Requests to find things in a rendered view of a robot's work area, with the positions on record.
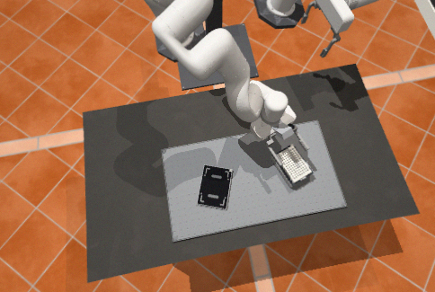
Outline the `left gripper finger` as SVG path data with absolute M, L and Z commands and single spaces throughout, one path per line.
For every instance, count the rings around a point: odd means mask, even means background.
M 307 7 L 307 9 L 306 9 L 306 13 L 304 13 L 304 15 L 303 15 L 303 17 L 302 17 L 301 24 L 306 23 L 306 20 L 307 20 L 307 18 L 308 18 L 308 14 L 309 14 L 310 9 L 311 9 L 312 6 L 313 6 L 315 9 L 318 8 L 319 10 L 321 10 L 321 9 L 319 8 L 318 4 L 316 3 L 316 1 L 312 1 L 311 3 L 309 3 L 309 5 L 308 5 L 308 7 Z
M 331 49 L 332 45 L 333 45 L 335 42 L 338 42 L 338 41 L 341 40 L 341 37 L 340 37 L 339 33 L 336 34 L 336 33 L 333 31 L 333 28 L 332 28 L 332 27 L 331 27 L 331 30 L 332 30 L 332 32 L 333 32 L 333 40 L 331 40 L 331 42 L 329 43 L 328 47 L 325 48 L 325 49 L 323 49 L 323 51 L 321 52 L 320 57 L 322 57 L 322 58 L 326 57 L 327 53 L 329 52 L 329 50 Z

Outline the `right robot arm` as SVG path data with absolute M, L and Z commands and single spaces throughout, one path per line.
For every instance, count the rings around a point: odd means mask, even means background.
M 229 31 L 215 29 L 193 49 L 185 48 L 211 13 L 213 0 L 144 1 L 156 17 L 153 33 L 191 75 L 205 81 L 216 71 L 220 73 L 228 105 L 239 119 L 254 122 L 261 113 L 262 121 L 271 125 L 278 137 L 284 140 L 294 134 L 295 126 L 281 121 L 289 104 L 287 96 L 250 81 L 250 66 Z

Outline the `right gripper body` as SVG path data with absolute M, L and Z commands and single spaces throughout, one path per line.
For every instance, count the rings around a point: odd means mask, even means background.
M 289 123 L 293 123 L 294 120 L 296 119 L 296 114 L 294 113 L 294 111 L 288 106 L 287 109 L 284 111 L 282 117 L 281 117 L 281 121 L 283 123 L 285 123 L 286 125 L 288 125 Z M 273 134 L 274 132 L 276 132 L 271 125 L 266 124 L 265 122 L 262 121 L 261 117 L 258 118 L 256 121 L 251 123 L 250 126 L 250 130 L 252 131 L 253 135 L 255 136 L 255 138 L 259 141 L 264 140 L 265 138 L 267 138 L 269 135 Z

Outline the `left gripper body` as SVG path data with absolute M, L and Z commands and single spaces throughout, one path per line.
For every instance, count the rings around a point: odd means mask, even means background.
M 354 14 L 350 7 L 351 0 L 315 0 L 337 34 L 347 31 L 354 21 Z

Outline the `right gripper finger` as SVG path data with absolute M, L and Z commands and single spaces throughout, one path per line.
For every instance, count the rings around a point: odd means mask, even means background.
M 295 128 L 292 129 L 294 131 L 294 133 L 297 135 L 298 139 L 299 139 L 299 144 L 304 148 L 305 151 L 307 151 L 308 149 L 310 149 L 308 147 L 308 145 L 306 144 L 306 142 L 304 141 L 304 139 L 299 135 L 299 133 L 297 132 L 297 126 L 295 125 Z
M 280 160 L 279 156 L 276 155 L 274 153 L 274 151 L 271 148 L 271 144 L 274 143 L 274 141 L 272 140 L 272 137 L 276 136 L 276 132 L 274 132 L 273 134 L 268 136 L 269 141 L 267 141 L 265 144 L 268 147 L 268 149 L 270 150 L 271 154 L 273 155 L 274 159 L 276 160 L 276 162 L 278 163 L 279 166 L 282 166 L 284 163 Z

